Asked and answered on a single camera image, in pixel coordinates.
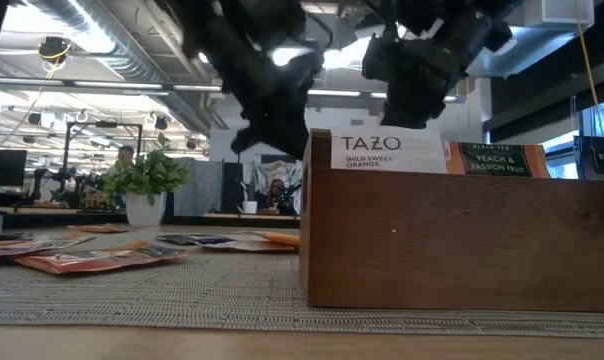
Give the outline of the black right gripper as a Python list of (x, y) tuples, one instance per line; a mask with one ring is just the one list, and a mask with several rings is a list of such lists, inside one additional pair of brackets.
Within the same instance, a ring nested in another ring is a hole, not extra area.
[(482, 50), (497, 51), (512, 38), (509, 9), (376, 9), (383, 31), (370, 37), (364, 77), (387, 84), (383, 126), (412, 128), (410, 111), (393, 95), (418, 93), (415, 127), (425, 128), (445, 109), (444, 94), (467, 77)]

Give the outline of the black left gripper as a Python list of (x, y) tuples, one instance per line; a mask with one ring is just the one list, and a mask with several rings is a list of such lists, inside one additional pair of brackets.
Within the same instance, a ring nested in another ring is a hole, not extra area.
[(185, 0), (181, 3), (182, 51), (204, 54), (235, 96), (242, 117), (268, 119), (237, 131), (231, 150), (240, 154), (267, 143), (295, 159), (304, 157), (309, 131), (302, 110), (322, 69), (323, 47), (304, 38), (307, 13), (292, 0)]

